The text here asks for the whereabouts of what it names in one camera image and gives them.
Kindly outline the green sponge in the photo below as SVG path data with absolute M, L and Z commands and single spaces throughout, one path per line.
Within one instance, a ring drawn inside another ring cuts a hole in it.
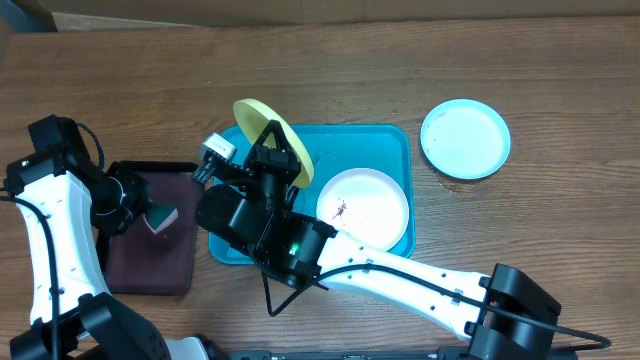
M 172 205 L 151 204 L 143 214 L 149 230 L 158 234 L 178 218 L 178 209 Z

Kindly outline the white plate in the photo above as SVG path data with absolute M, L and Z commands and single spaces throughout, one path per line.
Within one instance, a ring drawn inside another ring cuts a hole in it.
M 380 250 L 405 256 L 414 245 L 403 188 L 375 169 L 349 169 L 331 178 L 320 191 L 315 215 Z

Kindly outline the light blue plate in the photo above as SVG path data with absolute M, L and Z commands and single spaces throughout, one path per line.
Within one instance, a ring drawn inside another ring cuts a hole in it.
M 502 116 L 471 99 L 453 99 L 434 107 L 424 118 L 420 144 L 439 172 L 475 181 L 493 175 L 507 161 L 511 135 Z

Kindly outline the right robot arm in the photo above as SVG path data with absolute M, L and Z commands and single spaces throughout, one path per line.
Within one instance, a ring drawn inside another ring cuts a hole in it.
M 251 148 L 234 163 L 235 146 L 218 134 L 202 144 L 193 177 L 209 188 L 196 222 L 249 257 L 263 281 L 301 293 L 344 289 L 418 313 L 467 342 L 476 359 L 546 359 L 560 305 L 516 268 L 492 275 L 446 270 L 379 250 L 293 204 L 310 184 L 313 164 L 293 129 L 271 119 L 245 129 Z

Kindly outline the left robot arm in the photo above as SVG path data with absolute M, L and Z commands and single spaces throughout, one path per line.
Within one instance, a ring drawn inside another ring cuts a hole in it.
M 30 328 L 10 341 L 11 357 L 68 359 L 90 336 L 96 344 L 85 359 L 214 358 L 207 338 L 166 339 L 108 290 L 93 232 L 121 235 L 141 218 L 158 234 L 179 212 L 150 201 L 136 173 L 105 173 L 104 162 L 90 158 L 82 138 L 87 130 L 57 115 L 34 122 L 28 127 L 33 153 L 6 168 L 1 199 L 22 214 L 34 280 Z

